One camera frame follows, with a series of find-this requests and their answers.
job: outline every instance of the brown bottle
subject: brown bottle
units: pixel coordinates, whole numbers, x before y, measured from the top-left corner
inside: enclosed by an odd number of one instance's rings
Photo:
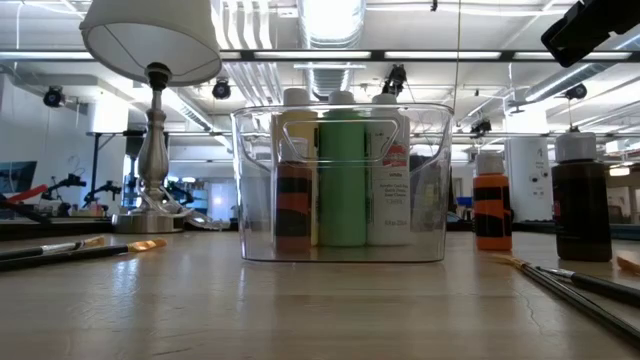
[[[556,140],[553,212],[563,260],[608,262],[612,257],[606,167],[596,156],[593,133],[568,133]]]

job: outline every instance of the silver lamp base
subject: silver lamp base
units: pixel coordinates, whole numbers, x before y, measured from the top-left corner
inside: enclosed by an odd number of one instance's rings
[[[111,223],[118,234],[167,234],[184,230],[184,218],[153,212],[113,215]]]

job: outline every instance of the paint bottle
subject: paint bottle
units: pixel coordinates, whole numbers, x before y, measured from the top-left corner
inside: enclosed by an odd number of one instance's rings
[[[563,260],[608,262],[611,233],[605,165],[595,161],[596,136],[568,133],[556,139],[552,171],[558,256]]]
[[[284,106],[310,105],[309,93],[304,89],[290,88],[284,91]],[[290,137],[307,140],[307,168],[311,170],[311,244],[318,244],[318,169],[315,160],[318,158],[318,114],[309,110],[285,111],[277,116],[274,126],[273,153],[277,154],[278,146],[286,134]]]
[[[502,155],[481,153],[476,157],[473,179],[473,211],[478,250],[511,250],[512,212],[509,179],[504,176]]]
[[[335,91],[332,105],[354,104],[353,94]],[[365,122],[350,109],[325,113],[319,126],[319,239],[322,246],[364,246],[367,237]]]
[[[396,97],[382,94],[374,104],[397,104]],[[368,232],[367,245],[394,246],[411,244],[411,201],[409,184],[409,119],[397,109],[374,109],[373,121],[367,123],[367,157],[383,156],[367,169]],[[398,134],[391,139],[396,120]]]
[[[275,240],[278,252],[306,252],[311,249],[312,172],[300,161],[307,153],[307,139],[280,141],[276,168]]]

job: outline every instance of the brush bristles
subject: brush bristles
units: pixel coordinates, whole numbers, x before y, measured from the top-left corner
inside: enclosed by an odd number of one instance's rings
[[[98,236],[84,241],[85,247],[104,246],[104,236]]]
[[[528,262],[518,259],[516,257],[513,257],[511,255],[502,255],[502,254],[491,254],[491,256],[495,259],[498,260],[499,262],[503,263],[503,264],[507,264],[507,265],[511,265],[513,267],[516,267],[518,269],[522,269],[522,267],[524,265],[529,265]]]
[[[167,240],[164,239],[139,241],[127,245],[129,252],[143,252],[164,246],[167,246]]]

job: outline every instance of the white lampshade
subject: white lampshade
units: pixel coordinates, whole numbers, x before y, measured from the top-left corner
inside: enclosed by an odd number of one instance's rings
[[[222,67],[209,0],[93,0],[80,30],[96,60],[136,81],[154,62],[171,70],[168,86],[203,83]]]

